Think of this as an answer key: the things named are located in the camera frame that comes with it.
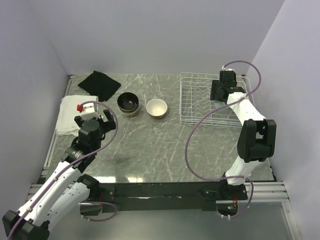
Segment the plain beige bowl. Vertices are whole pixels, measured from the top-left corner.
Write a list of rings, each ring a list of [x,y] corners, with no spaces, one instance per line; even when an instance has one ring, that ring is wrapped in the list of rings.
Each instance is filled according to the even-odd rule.
[[[132,110],[139,107],[139,98],[132,92],[124,92],[117,98],[118,107],[125,110]]]

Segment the black patterned bowl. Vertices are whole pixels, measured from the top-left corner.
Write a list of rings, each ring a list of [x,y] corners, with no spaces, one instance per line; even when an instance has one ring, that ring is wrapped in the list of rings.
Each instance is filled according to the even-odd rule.
[[[131,110],[126,110],[124,108],[121,108],[121,107],[118,107],[118,109],[120,110],[120,112],[123,114],[123,113],[137,113],[139,112],[139,107],[136,107],[134,109],[131,109]]]

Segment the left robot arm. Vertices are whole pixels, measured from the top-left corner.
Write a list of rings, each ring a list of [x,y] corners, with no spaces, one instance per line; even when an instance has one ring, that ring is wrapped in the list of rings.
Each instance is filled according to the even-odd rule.
[[[17,211],[9,210],[2,222],[9,240],[46,240],[54,224],[77,204],[87,201],[103,205],[100,183],[84,174],[110,131],[118,131],[118,119],[112,110],[100,115],[78,115],[78,136],[65,151],[51,176]]]

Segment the red floral bowl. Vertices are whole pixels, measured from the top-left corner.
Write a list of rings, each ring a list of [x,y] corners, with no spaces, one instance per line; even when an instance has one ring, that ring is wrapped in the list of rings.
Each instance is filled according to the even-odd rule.
[[[147,113],[154,119],[163,118],[167,113],[167,110],[167,103],[159,98],[152,99],[146,104]]]

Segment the black cloth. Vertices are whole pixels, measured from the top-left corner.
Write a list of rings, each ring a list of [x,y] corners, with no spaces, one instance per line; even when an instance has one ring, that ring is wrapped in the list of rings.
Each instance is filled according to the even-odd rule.
[[[91,96],[97,96],[100,102],[104,102],[116,93],[121,84],[102,72],[94,71],[80,82],[78,87]]]

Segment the aluminium frame rail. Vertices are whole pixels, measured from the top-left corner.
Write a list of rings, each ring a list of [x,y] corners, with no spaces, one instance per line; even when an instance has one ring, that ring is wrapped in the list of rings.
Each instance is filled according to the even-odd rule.
[[[289,202],[289,196],[283,182],[254,182],[252,203]]]

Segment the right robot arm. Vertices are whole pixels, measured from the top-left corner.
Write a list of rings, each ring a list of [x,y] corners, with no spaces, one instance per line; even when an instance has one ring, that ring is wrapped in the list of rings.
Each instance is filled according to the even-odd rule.
[[[236,186],[242,185],[245,178],[275,152],[277,124],[259,113],[247,95],[245,89],[237,85],[233,69],[222,69],[219,81],[213,81],[211,85],[210,99],[225,103],[241,123],[238,156],[224,174],[227,182],[219,186],[220,196],[227,200],[237,193]]]

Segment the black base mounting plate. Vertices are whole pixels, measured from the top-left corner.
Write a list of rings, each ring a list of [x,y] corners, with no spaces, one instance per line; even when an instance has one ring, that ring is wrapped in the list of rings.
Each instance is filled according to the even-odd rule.
[[[196,210],[215,211],[217,201],[247,200],[245,185],[222,181],[100,183],[87,201],[107,202],[119,211]]]

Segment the white cloth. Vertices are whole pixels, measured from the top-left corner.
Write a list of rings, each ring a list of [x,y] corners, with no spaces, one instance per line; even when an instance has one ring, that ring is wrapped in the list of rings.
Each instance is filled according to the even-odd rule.
[[[80,127],[74,121],[76,116],[80,116],[77,105],[87,101],[98,101],[93,95],[68,95],[61,100],[59,114],[55,126],[55,133],[58,136],[74,135],[78,136]]]

